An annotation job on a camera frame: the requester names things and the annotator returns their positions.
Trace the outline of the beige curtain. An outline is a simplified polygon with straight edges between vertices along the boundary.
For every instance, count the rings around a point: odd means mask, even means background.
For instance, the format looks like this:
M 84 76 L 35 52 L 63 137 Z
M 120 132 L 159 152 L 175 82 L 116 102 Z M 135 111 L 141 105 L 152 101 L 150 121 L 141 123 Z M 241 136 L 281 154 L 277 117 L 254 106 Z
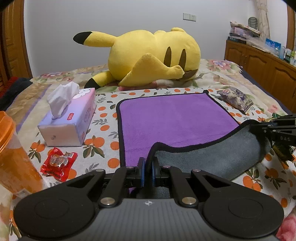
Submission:
M 260 38 L 265 42 L 266 39 L 270 39 L 267 0 L 256 0 L 256 7 L 258 12 L 258 30 L 261 33 Z

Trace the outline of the wooden sideboard cabinet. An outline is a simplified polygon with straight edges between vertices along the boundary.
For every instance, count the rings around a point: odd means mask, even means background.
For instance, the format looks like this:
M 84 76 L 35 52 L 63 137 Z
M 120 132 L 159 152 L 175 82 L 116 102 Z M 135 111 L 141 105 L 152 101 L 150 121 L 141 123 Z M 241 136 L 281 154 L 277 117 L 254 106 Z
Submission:
M 269 94 L 295 113 L 295 67 L 246 44 L 226 41 L 225 60 L 238 64 Z

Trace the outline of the orange plastic bottle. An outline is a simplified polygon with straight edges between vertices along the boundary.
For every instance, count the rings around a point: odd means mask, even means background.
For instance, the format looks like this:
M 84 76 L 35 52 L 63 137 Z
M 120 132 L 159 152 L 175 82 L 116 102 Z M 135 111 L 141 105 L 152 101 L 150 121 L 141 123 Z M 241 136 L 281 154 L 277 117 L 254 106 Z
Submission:
M 24 198 L 46 187 L 20 143 L 16 124 L 1 111 L 1 185 L 17 197 Z

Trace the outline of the pastel tissue box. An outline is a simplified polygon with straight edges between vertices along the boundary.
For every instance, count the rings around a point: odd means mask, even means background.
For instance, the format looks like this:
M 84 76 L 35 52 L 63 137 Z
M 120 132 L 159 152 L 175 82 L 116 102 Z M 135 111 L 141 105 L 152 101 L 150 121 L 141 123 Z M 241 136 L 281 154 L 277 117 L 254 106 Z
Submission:
M 75 82 L 59 85 L 47 97 L 50 111 L 38 124 L 49 147 L 83 144 L 96 109 L 95 89 L 80 89 Z

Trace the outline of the wooden slatted wardrobe door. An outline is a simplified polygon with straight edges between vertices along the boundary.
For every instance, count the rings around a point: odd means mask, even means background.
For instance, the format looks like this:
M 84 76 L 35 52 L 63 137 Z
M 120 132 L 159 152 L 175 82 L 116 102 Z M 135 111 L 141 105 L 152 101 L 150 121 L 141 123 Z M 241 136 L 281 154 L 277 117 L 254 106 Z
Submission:
M 24 1 L 12 1 L 1 11 L 1 90 L 12 77 L 32 77 L 25 41 Z

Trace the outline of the blue white box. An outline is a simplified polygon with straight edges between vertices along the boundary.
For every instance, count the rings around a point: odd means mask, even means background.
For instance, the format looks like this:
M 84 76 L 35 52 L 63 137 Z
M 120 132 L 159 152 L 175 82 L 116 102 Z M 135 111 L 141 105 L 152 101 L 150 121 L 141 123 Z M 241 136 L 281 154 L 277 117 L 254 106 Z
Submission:
M 271 39 L 266 38 L 265 45 L 266 45 L 267 49 L 270 51 L 271 54 L 273 54 L 275 56 L 280 55 L 281 43 L 275 42 L 275 41 L 273 41 Z

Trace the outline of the red candy wrapper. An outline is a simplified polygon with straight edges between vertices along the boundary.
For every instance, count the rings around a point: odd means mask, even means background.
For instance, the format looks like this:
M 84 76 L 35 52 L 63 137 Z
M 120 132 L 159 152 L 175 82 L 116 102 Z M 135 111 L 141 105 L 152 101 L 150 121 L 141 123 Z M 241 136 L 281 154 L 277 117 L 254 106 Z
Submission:
M 60 182 L 65 182 L 77 157 L 76 152 L 63 153 L 59 148 L 54 147 L 42 164 L 40 172 L 52 176 Z

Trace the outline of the green hand fan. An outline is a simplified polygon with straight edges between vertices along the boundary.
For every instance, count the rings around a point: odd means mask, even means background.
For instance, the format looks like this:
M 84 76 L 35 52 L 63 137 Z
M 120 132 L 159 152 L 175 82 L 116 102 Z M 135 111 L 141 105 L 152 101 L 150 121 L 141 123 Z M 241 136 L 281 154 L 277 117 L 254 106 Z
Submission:
M 248 26 L 253 28 L 253 29 L 258 30 L 258 19 L 256 17 L 254 17 L 254 16 L 251 16 L 248 19 Z

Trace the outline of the floral bed blanket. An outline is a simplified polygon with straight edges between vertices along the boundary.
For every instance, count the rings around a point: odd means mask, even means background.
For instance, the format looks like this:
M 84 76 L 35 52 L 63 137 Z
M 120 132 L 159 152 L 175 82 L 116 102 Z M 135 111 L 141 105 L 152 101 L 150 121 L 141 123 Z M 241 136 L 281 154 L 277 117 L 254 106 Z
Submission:
M 15 97 L 6 112 L 16 122 L 18 138 L 37 169 L 41 167 L 51 150 L 37 127 L 49 110 L 47 96 L 61 84 L 75 82 L 84 86 L 90 77 L 104 71 L 105 66 L 94 66 L 69 72 L 46 73 L 33 78 L 30 86 Z M 246 114 L 219 98 L 217 91 L 230 86 L 241 90 L 254 101 L 254 105 Z M 86 144 L 70 149 L 78 154 L 78 158 L 70 170 L 69 177 L 75 178 L 98 168 L 108 173 L 119 168 L 116 104 L 121 100 L 198 93 L 203 90 L 208 90 L 210 96 L 239 123 L 250 119 L 268 121 L 272 114 L 285 114 L 275 99 L 256 87 L 237 64 L 227 60 L 201 60 L 196 78 L 184 84 L 157 81 L 151 87 L 142 87 L 138 90 L 125 90 L 114 84 L 96 92 L 97 109 L 86 133 Z M 271 149 L 261 162 L 236 178 L 235 182 L 276 199 L 285 212 L 278 238 L 295 240 L 295 159 L 286 160 L 276 149 Z

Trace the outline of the orange print white cloth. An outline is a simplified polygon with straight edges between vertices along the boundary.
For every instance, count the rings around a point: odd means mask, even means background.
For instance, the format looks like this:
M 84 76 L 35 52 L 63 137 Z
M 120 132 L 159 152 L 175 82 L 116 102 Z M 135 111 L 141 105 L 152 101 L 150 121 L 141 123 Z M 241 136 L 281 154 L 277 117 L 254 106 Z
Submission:
M 200 93 L 197 87 L 146 89 L 127 92 L 99 93 L 95 97 L 96 110 L 86 133 L 86 144 L 81 147 L 62 148 L 62 151 L 76 152 L 78 158 L 69 172 L 69 179 L 81 176 L 98 168 L 114 172 L 119 168 L 119 139 L 116 104 L 123 99 L 158 95 Z M 39 170 L 51 151 L 37 128 L 48 112 L 46 95 L 29 103 L 26 98 L 17 97 L 13 107 L 25 111 L 19 119 L 16 131 L 20 142 L 30 159 Z M 235 179 L 235 182 L 268 194 L 281 203 L 286 216 L 295 216 L 295 161 L 283 162 L 270 151 L 255 167 Z

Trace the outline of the purple and grey microfibre towel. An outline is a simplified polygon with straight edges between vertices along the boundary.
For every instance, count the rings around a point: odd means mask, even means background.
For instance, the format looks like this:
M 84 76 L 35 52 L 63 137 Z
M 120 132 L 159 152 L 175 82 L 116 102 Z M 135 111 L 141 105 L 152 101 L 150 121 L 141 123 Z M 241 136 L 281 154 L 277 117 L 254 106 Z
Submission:
M 131 192 L 136 198 L 169 197 L 168 189 L 153 186 L 154 160 L 233 180 L 271 149 L 268 138 L 254 130 L 257 121 L 238 123 L 206 91 L 125 99 L 116 113 L 121 166 L 145 159 L 144 185 Z

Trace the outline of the yellow Pikachu plush toy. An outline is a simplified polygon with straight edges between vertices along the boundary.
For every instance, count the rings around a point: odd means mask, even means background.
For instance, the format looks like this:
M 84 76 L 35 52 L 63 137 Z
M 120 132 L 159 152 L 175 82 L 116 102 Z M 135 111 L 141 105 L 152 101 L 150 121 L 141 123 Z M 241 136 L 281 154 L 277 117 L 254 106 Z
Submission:
M 112 82 L 141 87 L 160 79 L 188 81 L 199 70 L 201 50 L 182 28 L 169 32 L 134 30 L 118 37 L 95 31 L 77 33 L 74 42 L 88 47 L 109 47 L 108 71 L 90 78 L 86 88 L 99 89 Z

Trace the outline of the stack of folded papers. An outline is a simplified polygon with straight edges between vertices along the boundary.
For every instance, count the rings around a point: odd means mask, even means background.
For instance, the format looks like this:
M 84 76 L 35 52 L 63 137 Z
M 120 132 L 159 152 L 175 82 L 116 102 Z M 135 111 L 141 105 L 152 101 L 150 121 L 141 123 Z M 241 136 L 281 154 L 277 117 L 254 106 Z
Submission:
M 241 44 L 247 44 L 247 40 L 250 40 L 252 38 L 259 39 L 261 33 L 252 28 L 248 27 L 246 25 L 239 24 L 235 21 L 230 21 L 230 32 L 228 36 L 228 40 L 241 43 Z

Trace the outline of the white wall socket plate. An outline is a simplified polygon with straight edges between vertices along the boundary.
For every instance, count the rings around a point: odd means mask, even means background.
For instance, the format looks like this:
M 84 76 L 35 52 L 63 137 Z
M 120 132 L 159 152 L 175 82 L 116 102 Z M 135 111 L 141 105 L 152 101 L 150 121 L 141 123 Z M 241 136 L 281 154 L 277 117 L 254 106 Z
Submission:
M 183 13 L 183 20 L 195 22 L 197 20 L 196 15 Z

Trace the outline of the purple snack packet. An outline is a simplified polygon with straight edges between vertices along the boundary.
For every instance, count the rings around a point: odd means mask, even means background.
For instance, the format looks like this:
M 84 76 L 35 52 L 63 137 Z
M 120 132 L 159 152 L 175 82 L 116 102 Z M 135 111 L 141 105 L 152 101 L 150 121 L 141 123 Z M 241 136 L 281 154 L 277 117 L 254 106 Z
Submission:
M 234 87 L 228 87 L 226 89 L 217 90 L 217 93 L 222 97 L 222 99 L 246 114 L 248 110 L 253 106 L 253 101 L 242 91 Z

